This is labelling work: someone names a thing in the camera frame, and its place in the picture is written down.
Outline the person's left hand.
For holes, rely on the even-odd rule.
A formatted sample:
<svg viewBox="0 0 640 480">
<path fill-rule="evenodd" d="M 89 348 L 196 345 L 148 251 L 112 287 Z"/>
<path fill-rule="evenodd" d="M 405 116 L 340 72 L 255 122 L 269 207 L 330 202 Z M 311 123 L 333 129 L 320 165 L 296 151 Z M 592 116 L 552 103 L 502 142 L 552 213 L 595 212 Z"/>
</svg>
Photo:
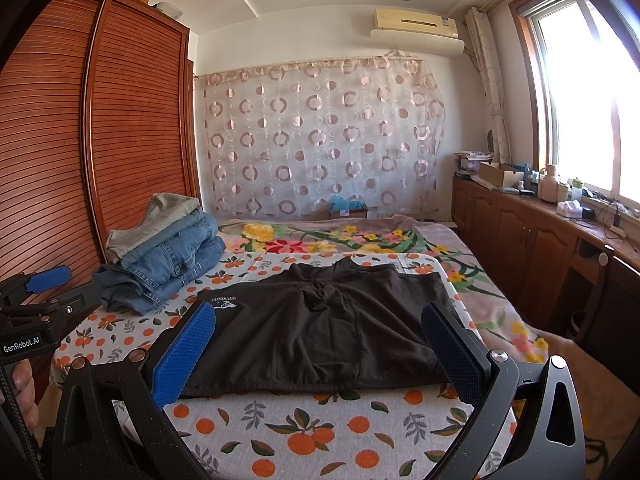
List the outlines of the person's left hand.
<svg viewBox="0 0 640 480">
<path fill-rule="evenodd" d="M 18 362 L 11 374 L 12 388 L 24 423 L 30 431 L 34 431 L 39 422 L 39 408 L 36 403 L 35 381 L 32 376 L 32 364 L 29 360 Z"/>
</svg>

